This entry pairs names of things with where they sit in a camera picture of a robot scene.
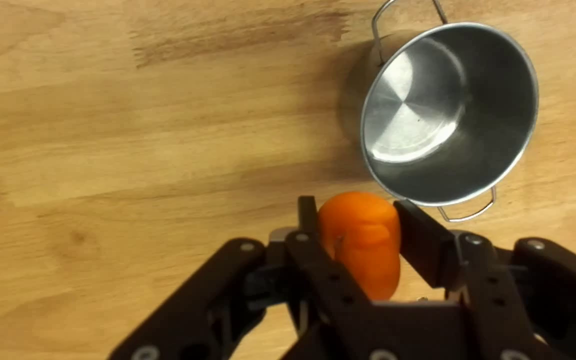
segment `stainless steel pot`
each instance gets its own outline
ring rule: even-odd
[[[416,36],[380,38],[350,74],[345,127],[359,137],[365,164],[390,194],[438,207],[448,222],[472,219],[496,201],[495,185],[519,161],[535,128],[538,85],[528,55],[510,36],[475,22],[448,23]],[[490,191],[471,215],[443,207]]]

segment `table surface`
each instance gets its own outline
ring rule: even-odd
[[[336,114],[379,5],[0,0],[0,359],[104,358],[224,241],[295,225],[297,196],[383,194]],[[517,39],[540,86],[498,203],[459,228],[576,252],[576,2],[443,7]],[[438,23],[402,0],[381,30]],[[441,295],[404,264],[395,297],[420,296]],[[294,340],[274,307],[234,358]]]

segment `wooden table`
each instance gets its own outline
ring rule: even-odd
[[[0,359],[104,358],[224,241],[294,225],[297,196],[383,194],[336,117],[380,0],[201,4],[0,0]],[[498,203],[459,227],[576,252],[576,2],[443,6],[517,39],[541,91]],[[381,30],[438,23],[402,0]],[[398,300],[441,296],[402,277]],[[294,340],[272,308],[234,358]]]

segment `wire handle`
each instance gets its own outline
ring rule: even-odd
[[[374,45],[377,48],[377,52],[379,53],[379,61],[381,62],[379,66],[382,66],[384,63],[386,63],[386,59],[384,59],[384,48],[382,47],[382,40],[379,37],[377,22],[379,21],[379,18],[382,16],[384,11],[386,11],[386,9],[388,9],[395,2],[397,2],[397,0],[387,0],[383,3],[383,5],[381,5],[381,7],[372,17],[372,37],[374,37]],[[448,19],[446,18],[446,14],[444,13],[444,9],[442,9],[442,5],[439,3],[439,0],[432,0],[432,3],[434,4],[434,8],[437,10],[437,15],[439,15],[441,22],[447,24]]]
[[[497,201],[497,189],[494,186],[490,187],[490,192],[492,193],[492,198],[490,199],[489,203],[487,203],[487,205],[485,205],[481,210],[475,212],[474,214],[464,216],[462,218],[449,217],[446,214],[446,210],[444,210],[444,208],[441,206],[437,207],[437,209],[439,209],[439,213],[441,214],[441,217],[443,217],[443,219],[445,221],[448,221],[448,223],[460,223],[462,221],[474,219],[474,218],[480,216],[481,214],[484,214],[484,212],[486,212],[486,210],[490,209],[490,207],[492,207],[493,204]]]

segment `pot rim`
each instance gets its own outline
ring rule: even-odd
[[[393,63],[395,58],[397,58],[400,54],[402,54],[403,51],[405,51],[407,48],[412,46],[414,43],[416,43],[420,39],[423,39],[429,35],[432,35],[432,34],[435,34],[438,32],[443,32],[445,30],[450,30],[452,28],[464,28],[464,27],[466,27],[466,28],[478,28],[480,30],[485,30],[487,32],[495,34],[495,35],[505,39],[508,42],[508,44],[512,45],[512,47],[514,47],[515,50],[517,50],[517,53],[519,55],[521,55],[521,58],[523,59],[523,62],[526,64],[526,67],[528,68],[528,72],[530,73],[530,79],[531,79],[531,83],[532,83],[532,96],[533,96],[533,101],[535,104],[534,115],[532,117],[530,129],[528,129],[528,132],[526,133],[526,137],[523,141],[523,144],[521,145],[521,149],[517,152],[514,159],[510,162],[510,164],[508,164],[506,169],[502,173],[500,173],[499,176],[497,176],[494,180],[492,180],[489,184],[482,186],[479,189],[476,189],[475,191],[471,192],[470,194],[467,194],[466,196],[462,196],[460,198],[456,198],[454,200],[448,200],[448,201],[443,201],[443,202],[425,202],[425,201],[415,200],[413,198],[409,198],[406,196],[402,196],[401,194],[398,194],[396,191],[393,191],[392,189],[388,188],[386,185],[384,185],[384,183],[381,180],[379,180],[379,178],[377,178],[377,175],[375,174],[375,171],[373,170],[373,167],[372,167],[371,162],[369,160],[368,150],[366,149],[366,137],[364,134],[364,128],[366,127],[365,126],[366,125],[366,106],[368,105],[368,99],[370,98],[370,96],[373,95],[373,92],[375,91],[375,87],[377,87],[377,82],[378,82],[378,80],[380,80],[382,78],[382,75],[384,75],[384,71],[386,71],[388,66],[390,66],[390,64]],[[508,173],[510,173],[510,170],[512,170],[512,168],[515,167],[517,162],[519,162],[519,159],[521,159],[522,155],[524,154],[524,151],[526,150],[526,147],[528,146],[528,143],[530,142],[530,139],[533,136],[533,133],[535,132],[535,126],[537,125],[538,113],[539,113],[539,85],[538,85],[538,81],[537,81],[537,72],[535,71],[535,67],[533,66],[533,62],[530,60],[530,57],[528,57],[528,53],[526,53],[526,50],[524,50],[524,48],[521,47],[521,45],[519,45],[519,43],[515,39],[510,37],[509,34],[506,34],[502,30],[499,30],[499,29],[494,28],[490,25],[486,25],[486,24],[480,23],[480,22],[445,23],[444,25],[439,25],[439,26],[433,27],[431,29],[425,30],[425,31],[421,32],[419,35],[410,39],[410,41],[405,43],[393,55],[391,55],[391,57],[389,57],[388,61],[386,61],[381,66],[381,69],[377,73],[377,76],[375,76],[374,80],[372,81],[372,84],[370,85],[370,89],[368,89],[368,92],[366,93],[366,96],[363,100],[363,106],[361,107],[361,123],[360,123],[360,129],[359,129],[359,137],[361,137],[361,153],[363,155],[363,162],[366,165],[366,167],[368,168],[368,171],[370,171],[370,175],[372,175],[372,178],[375,179],[375,181],[385,191],[387,191],[389,194],[391,194],[395,198],[402,199],[402,200],[403,199],[409,200],[412,203],[414,203],[418,206],[421,206],[421,207],[446,207],[448,205],[455,205],[455,204],[459,204],[459,203],[464,203],[470,199],[476,198],[480,194],[483,194],[484,192],[486,192],[489,189],[491,189],[492,187],[494,187],[506,175],[508,175]]]

